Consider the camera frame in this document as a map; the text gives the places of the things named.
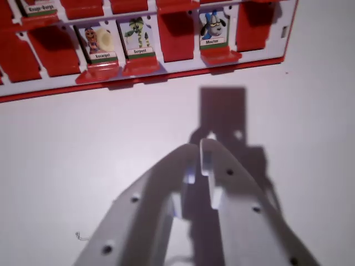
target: screw hole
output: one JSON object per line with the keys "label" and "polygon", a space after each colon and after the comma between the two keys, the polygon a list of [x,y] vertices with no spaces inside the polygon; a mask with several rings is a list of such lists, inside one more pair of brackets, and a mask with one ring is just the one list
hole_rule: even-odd
{"label": "screw hole", "polygon": [[253,207],[253,211],[256,213],[260,213],[261,209],[259,207]]}
{"label": "screw hole", "polygon": [[234,174],[233,170],[232,169],[227,169],[227,174],[229,176],[232,176]]}
{"label": "screw hole", "polygon": [[140,196],[139,195],[133,195],[132,198],[131,198],[131,202],[132,203],[136,203],[139,200],[140,200]]}
{"label": "screw hole", "polygon": [[103,248],[102,248],[102,255],[107,255],[107,254],[110,254],[112,252],[112,246],[110,245],[105,245]]}
{"label": "screw hole", "polygon": [[296,258],[290,258],[291,265],[298,265],[298,260]]}

